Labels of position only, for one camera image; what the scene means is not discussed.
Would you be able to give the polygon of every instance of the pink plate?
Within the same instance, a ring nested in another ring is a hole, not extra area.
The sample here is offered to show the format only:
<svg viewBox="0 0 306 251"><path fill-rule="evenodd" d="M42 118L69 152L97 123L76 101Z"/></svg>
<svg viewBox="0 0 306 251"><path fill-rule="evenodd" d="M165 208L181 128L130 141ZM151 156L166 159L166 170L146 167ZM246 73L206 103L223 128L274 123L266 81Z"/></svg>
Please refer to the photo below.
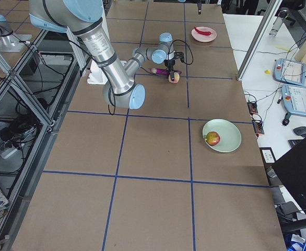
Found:
<svg viewBox="0 0 306 251"><path fill-rule="evenodd" d="M214 29L211 29L209 27L196 27L198 30L200 31L210 31L211 35L201 35L199 34L195 29L193 29L191 31L191 35L193 36L194 39L196 39L199 42L211 42L212 40L214 40L217 37L217 33Z"/></svg>

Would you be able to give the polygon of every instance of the plate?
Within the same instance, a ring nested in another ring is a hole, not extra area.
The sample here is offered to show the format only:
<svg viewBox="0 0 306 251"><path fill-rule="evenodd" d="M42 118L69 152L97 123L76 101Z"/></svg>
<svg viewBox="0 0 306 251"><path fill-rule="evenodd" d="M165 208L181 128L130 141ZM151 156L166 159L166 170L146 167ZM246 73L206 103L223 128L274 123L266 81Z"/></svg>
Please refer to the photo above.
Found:
<svg viewBox="0 0 306 251"><path fill-rule="evenodd" d="M203 127L204 139L208 132L217 132L219 134L220 141L217 145L211 146L204 140L209 147L218 152L232 152L241 144L241 133L239 129L233 123L225 119L213 119L207 122Z"/></svg>
<svg viewBox="0 0 306 251"><path fill-rule="evenodd" d="M200 26L200 27L196 27L198 30L200 31L210 31L211 35L201 35L199 34L195 29L193 29L191 31L191 35L193 36L194 39L196 39L199 42L211 42L213 41L216 37L217 37L217 33L214 29L211 29L209 27L204 27L204 26Z"/></svg>

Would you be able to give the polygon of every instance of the white desk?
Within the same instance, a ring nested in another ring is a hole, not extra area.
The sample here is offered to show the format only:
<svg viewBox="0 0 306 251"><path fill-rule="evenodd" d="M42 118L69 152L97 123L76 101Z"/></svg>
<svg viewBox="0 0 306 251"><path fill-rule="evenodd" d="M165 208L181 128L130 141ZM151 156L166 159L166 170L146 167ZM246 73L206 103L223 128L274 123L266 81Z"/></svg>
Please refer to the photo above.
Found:
<svg viewBox="0 0 306 251"><path fill-rule="evenodd" d="M239 68L246 52L237 50L246 51L249 48L258 25L261 22L262 16L224 14L224 19L231 40L231 45L234 49L234 58L237 67ZM275 37L269 36L269 30L271 28L272 26L270 25L268 30L265 32L257 51L281 53L284 52L284 50L279 49L276 46L289 49L295 44L295 41L285 25L282 25ZM288 59L290 59L296 51L297 49L290 52L288 54ZM261 99L275 91L279 86L281 86L281 83L275 81L272 74L265 74L265 70L269 69L272 72L275 64L274 60L285 58L285 56L286 54L274 55L257 52L253 58L251 66L248 68L245 77L242 80L243 89L254 95L257 99ZM281 92L279 90L275 97L274 95L271 95L270 97L259 101L257 107L259 114L264 118L265 111L270 106L274 97L274 102L267 112L267 117L264 123L265 135L260 136L257 142L259 147L271 147L276 158L280 158L290 150L290 145L288 144L289 139L302 138L293 133L293 128L306 126L306 117L301 116L291 116L290 123L287 126L282 125L282 120L285 116L286 110L283 106L283 102L277 104L280 95Z"/></svg>

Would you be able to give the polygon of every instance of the red chili pepper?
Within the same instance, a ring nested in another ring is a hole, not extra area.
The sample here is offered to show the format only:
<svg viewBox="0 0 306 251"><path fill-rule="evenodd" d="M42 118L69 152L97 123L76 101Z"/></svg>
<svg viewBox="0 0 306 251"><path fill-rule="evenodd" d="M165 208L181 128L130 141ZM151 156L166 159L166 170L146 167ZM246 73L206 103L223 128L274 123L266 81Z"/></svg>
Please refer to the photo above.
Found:
<svg viewBox="0 0 306 251"><path fill-rule="evenodd" d="M205 35L205 36L210 36L212 33L211 31L201 31L201 30L198 30L196 27L194 27L195 31L201 35Z"/></svg>

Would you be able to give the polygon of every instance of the green plate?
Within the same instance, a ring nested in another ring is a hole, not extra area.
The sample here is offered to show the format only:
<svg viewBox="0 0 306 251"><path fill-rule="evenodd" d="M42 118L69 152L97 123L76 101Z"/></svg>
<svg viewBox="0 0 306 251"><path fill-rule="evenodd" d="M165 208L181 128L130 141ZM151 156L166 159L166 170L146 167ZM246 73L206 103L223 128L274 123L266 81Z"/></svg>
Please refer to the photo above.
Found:
<svg viewBox="0 0 306 251"><path fill-rule="evenodd" d="M232 152L241 144L241 133L239 129L233 123L225 119L213 119L207 122L203 127L204 139L209 132L217 132L220 136L220 141L214 146L209 145L205 140L204 142L218 152Z"/></svg>

